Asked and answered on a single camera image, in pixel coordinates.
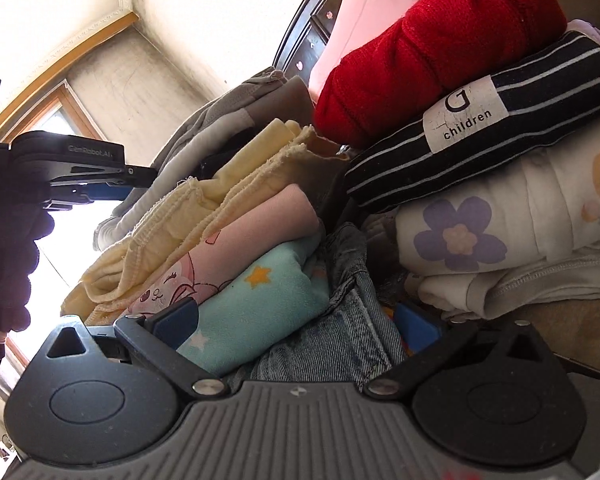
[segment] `flower center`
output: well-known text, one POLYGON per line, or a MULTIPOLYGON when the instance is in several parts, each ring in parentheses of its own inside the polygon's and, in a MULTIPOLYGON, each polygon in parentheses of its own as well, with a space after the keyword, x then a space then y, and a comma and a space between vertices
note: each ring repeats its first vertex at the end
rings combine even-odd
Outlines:
POLYGON ((474 245, 478 243, 478 237, 464 224, 446 228, 442 231, 442 237, 446 242, 446 250, 451 254, 468 256, 474 252, 474 245))

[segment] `gray ribbed surface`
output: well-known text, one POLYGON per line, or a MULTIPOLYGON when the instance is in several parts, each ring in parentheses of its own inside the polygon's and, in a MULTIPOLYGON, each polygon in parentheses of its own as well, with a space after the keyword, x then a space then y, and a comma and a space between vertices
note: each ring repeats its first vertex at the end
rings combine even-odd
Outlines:
MULTIPOLYGON (((352 384, 247 382, 230 399, 198 403, 168 439, 125 463, 67 470, 28 461, 11 478, 464 480, 470 471, 430 448, 401 406, 369 400, 352 384)), ((567 465, 480 476, 542 480, 552 475, 582 478, 567 465)))

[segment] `pink pillow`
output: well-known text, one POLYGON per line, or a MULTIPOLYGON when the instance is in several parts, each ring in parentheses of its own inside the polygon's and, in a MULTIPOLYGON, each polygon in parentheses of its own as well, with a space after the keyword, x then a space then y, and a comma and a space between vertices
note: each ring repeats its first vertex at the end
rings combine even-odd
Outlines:
POLYGON ((324 82, 352 50, 382 34, 418 0, 342 0, 333 32, 309 76, 309 94, 318 100, 324 82))

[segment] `pile of clothes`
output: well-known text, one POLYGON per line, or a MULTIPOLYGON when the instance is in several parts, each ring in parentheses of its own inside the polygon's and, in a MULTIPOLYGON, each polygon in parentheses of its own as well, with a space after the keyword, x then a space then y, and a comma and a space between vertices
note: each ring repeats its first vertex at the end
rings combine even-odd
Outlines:
POLYGON ((406 357, 374 282, 463 319, 600 298, 600 31, 557 0, 414 1, 312 95, 268 69, 193 114, 62 312, 192 298, 177 351, 232 388, 362 386, 406 357))

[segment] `brown garment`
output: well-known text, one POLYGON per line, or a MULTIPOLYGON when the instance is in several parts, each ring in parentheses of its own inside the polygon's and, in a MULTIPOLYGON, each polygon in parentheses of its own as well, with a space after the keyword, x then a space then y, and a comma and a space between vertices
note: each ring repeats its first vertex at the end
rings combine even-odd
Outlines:
POLYGON ((497 323, 526 319, 551 350, 600 370, 600 300, 566 300, 525 305, 497 323))

